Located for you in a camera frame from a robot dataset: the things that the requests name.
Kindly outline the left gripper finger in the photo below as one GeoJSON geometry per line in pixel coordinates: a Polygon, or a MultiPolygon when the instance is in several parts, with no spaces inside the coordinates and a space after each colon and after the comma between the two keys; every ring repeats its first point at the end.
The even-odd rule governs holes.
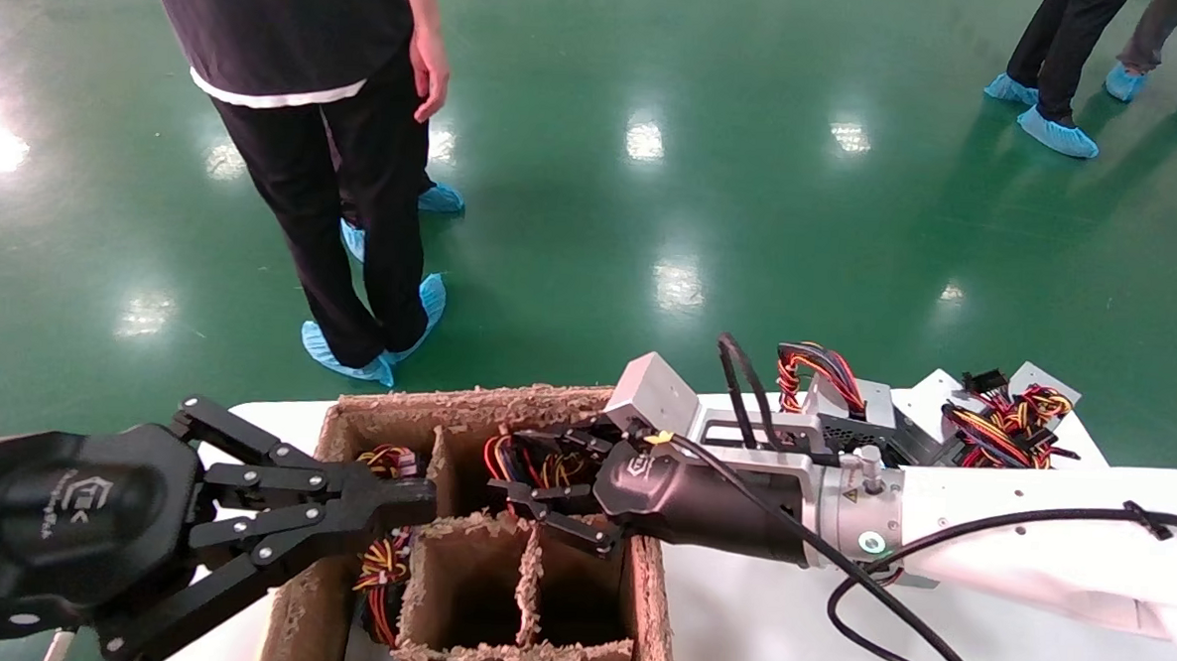
{"type": "Polygon", "coordinates": [[[199,450],[230,455],[230,463],[202,465],[197,490],[231,509],[332,505],[343,518],[434,521],[437,515],[434,483],[383,478],[358,461],[317,460],[208,398],[182,400],[172,432],[199,450]]]}
{"type": "Polygon", "coordinates": [[[266,534],[247,554],[230,559],[126,625],[97,625],[101,653],[106,661],[164,661],[320,559],[365,550],[388,530],[434,519],[432,506],[331,502],[311,525],[266,534]]]}

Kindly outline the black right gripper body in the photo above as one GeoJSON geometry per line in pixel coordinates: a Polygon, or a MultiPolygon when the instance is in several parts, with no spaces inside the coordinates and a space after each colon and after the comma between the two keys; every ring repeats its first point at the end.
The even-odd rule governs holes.
{"type": "Polygon", "coordinates": [[[609,520],[667,545],[807,567],[803,520],[813,465],[800,453],[692,445],[684,436],[630,434],[594,480],[609,520]]]}

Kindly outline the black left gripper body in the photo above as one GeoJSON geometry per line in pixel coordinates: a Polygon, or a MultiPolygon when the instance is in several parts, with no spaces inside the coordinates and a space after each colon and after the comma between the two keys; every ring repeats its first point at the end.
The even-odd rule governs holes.
{"type": "Polygon", "coordinates": [[[0,639],[89,625],[181,580],[201,470],[154,423],[0,439],[0,639]]]}

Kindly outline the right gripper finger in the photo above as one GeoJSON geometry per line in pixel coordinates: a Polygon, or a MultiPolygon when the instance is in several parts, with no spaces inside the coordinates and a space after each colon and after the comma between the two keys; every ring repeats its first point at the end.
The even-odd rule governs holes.
{"type": "Polygon", "coordinates": [[[619,550],[623,530],[611,526],[590,485],[541,487],[490,478],[490,489],[500,492],[508,512],[540,526],[550,536],[599,559],[619,550]]]}
{"type": "Polygon", "coordinates": [[[503,445],[503,458],[516,465],[586,467],[601,462],[621,441],[616,426],[550,425],[548,428],[516,430],[503,445]]]}

